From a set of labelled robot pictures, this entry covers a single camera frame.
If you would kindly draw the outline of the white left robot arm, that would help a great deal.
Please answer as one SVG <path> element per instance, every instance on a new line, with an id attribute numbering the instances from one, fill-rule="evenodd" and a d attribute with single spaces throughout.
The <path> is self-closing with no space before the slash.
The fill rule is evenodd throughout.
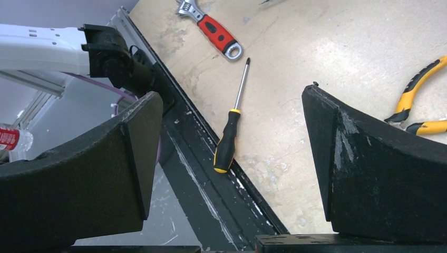
<path id="1" fill-rule="evenodd" d="M 137 97 L 152 91 L 154 72 L 132 54 L 113 27 L 47 28 L 1 25 L 2 71 L 53 71 L 108 78 Z"/>

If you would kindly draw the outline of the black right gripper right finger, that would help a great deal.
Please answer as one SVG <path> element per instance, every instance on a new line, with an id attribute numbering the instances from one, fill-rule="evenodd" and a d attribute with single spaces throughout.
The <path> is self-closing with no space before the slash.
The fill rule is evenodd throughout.
<path id="1" fill-rule="evenodd" d="M 399 130 L 316 84 L 302 104 L 324 214 L 346 235 L 446 242 L 446 145 Z"/>

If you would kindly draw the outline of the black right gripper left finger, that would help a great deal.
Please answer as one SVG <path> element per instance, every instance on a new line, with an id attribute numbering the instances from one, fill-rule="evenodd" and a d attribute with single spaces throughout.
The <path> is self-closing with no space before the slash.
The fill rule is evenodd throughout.
<path id="1" fill-rule="evenodd" d="M 1 252 L 134 232 L 148 218 L 163 112 L 150 92 L 33 160 L 1 165 Z"/>

